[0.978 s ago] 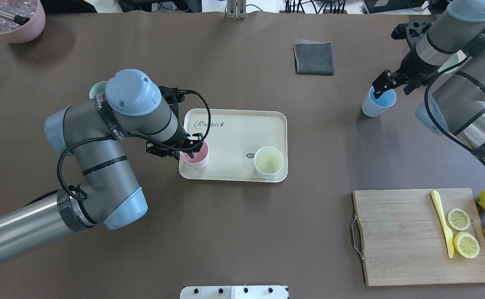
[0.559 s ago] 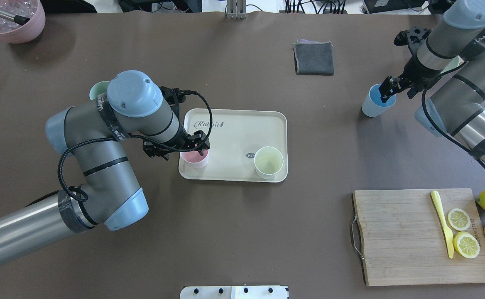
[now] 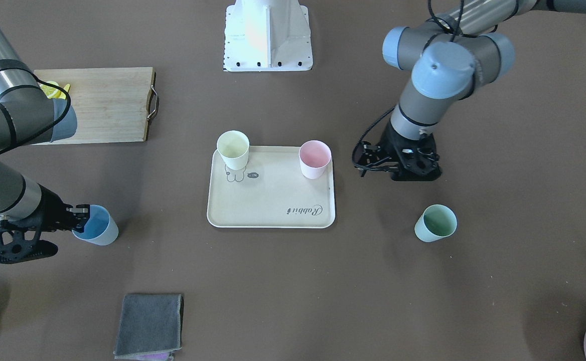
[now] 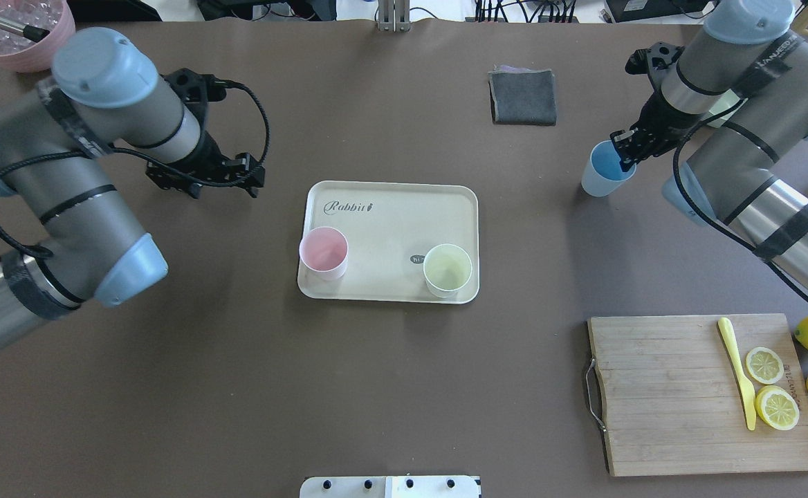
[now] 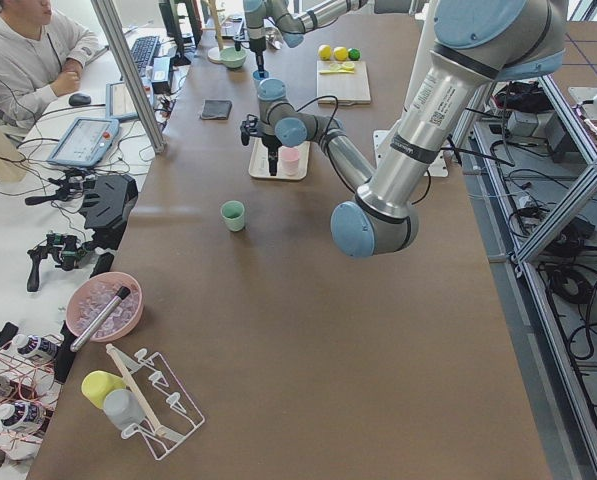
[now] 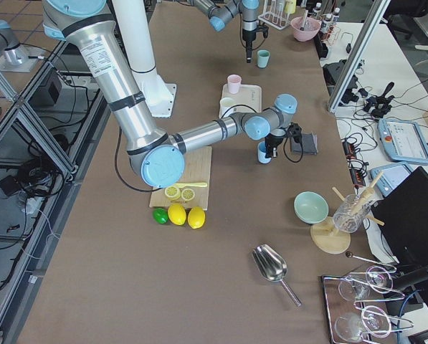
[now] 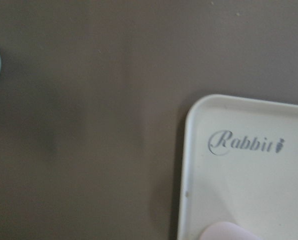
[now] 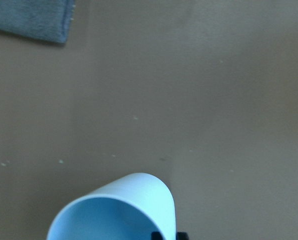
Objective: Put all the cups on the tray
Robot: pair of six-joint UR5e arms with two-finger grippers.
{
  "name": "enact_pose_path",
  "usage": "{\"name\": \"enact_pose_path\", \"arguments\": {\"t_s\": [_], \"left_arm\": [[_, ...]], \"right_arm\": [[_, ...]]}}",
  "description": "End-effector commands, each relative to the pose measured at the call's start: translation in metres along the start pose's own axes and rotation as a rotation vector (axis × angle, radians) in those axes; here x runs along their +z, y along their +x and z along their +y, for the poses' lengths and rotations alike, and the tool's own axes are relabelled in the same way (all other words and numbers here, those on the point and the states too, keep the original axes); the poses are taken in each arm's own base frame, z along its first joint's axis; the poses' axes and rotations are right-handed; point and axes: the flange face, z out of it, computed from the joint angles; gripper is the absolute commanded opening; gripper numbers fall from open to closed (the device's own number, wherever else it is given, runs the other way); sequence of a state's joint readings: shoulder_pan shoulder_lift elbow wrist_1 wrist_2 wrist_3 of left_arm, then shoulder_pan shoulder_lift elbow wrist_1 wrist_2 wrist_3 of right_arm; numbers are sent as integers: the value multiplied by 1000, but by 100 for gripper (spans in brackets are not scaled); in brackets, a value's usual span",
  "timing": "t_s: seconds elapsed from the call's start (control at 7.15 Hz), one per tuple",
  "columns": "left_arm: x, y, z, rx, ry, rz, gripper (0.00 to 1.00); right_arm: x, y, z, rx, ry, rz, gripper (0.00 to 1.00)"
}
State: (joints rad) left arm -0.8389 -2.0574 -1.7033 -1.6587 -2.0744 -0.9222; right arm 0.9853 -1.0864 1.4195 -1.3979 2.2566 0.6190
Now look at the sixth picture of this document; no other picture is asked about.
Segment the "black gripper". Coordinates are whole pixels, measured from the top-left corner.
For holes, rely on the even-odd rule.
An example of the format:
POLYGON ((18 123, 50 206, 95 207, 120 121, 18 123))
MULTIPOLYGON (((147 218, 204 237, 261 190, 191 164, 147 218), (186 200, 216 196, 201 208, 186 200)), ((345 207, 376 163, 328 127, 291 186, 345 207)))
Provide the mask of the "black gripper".
POLYGON ((242 45, 246 51, 247 63, 251 63, 251 61, 252 61, 252 51, 259 49, 264 44, 264 42, 267 38, 268 38, 268 31, 267 30, 258 30, 258 31, 242 30, 242 45), (257 47, 254 48, 252 45, 253 45, 253 42, 256 40, 257 32, 262 33, 263 40, 257 47))
POLYGON ((276 158, 277 149, 279 145, 284 141, 286 134, 268 134, 265 137, 265 157, 266 158, 276 158))

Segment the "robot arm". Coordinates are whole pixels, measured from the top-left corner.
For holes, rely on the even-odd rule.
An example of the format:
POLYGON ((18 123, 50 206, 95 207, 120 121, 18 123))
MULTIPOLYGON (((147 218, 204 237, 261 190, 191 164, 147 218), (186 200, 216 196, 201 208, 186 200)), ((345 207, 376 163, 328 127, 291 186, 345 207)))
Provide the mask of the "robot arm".
POLYGON ((232 113, 173 135, 159 128, 151 108, 172 94, 156 72, 142 1, 44 1, 48 37, 75 45, 128 140, 133 171, 155 188, 177 182, 184 155, 240 133, 259 140, 291 123, 297 100, 279 95, 260 113, 232 113))
POLYGON ((262 32, 264 39, 268 37, 269 27, 266 24, 260 24, 258 19, 259 2, 256 0, 231 0, 225 6, 220 7, 213 1, 193 0, 188 3, 196 7, 199 11, 209 18, 209 23, 220 32, 230 23, 236 15, 242 15, 242 40, 245 43, 246 62, 252 62, 253 43, 256 40, 258 32, 262 32))

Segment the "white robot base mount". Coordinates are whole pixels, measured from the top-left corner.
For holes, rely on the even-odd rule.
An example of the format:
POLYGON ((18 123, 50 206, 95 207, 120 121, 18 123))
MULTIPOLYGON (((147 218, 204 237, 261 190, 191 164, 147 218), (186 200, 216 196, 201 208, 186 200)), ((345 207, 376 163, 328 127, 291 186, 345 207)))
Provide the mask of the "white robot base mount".
POLYGON ((169 118, 176 85, 164 82, 156 68, 144 1, 116 0, 115 16, 133 77, 155 118, 169 118))

